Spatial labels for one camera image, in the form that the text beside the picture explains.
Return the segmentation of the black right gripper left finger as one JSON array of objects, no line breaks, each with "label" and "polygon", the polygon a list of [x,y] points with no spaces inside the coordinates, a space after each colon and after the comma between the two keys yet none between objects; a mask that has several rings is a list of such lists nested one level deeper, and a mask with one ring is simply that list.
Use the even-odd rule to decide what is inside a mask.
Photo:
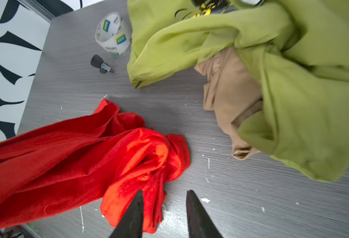
[{"label": "black right gripper left finger", "polygon": [[143,191],[139,190],[109,238],[142,238],[143,221]]}]

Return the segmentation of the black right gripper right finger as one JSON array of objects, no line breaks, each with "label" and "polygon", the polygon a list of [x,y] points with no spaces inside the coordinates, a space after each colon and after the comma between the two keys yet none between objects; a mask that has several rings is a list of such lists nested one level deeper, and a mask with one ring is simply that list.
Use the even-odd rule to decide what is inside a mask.
[{"label": "black right gripper right finger", "polygon": [[187,191],[186,212],[190,238],[223,238],[193,190]]}]

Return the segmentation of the red cloth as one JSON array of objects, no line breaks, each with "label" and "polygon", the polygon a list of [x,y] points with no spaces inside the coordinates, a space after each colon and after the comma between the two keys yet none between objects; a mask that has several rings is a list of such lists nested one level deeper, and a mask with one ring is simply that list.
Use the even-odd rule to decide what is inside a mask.
[{"label": "red cloth", "polygon": [[0,229],[101,199],[101,213],[117,226],[143,191],[143,231],[163,219],[164,183],[190,166],[184,136],[146,128],[135,113],[102,100],[91,115],[0,142]]}]

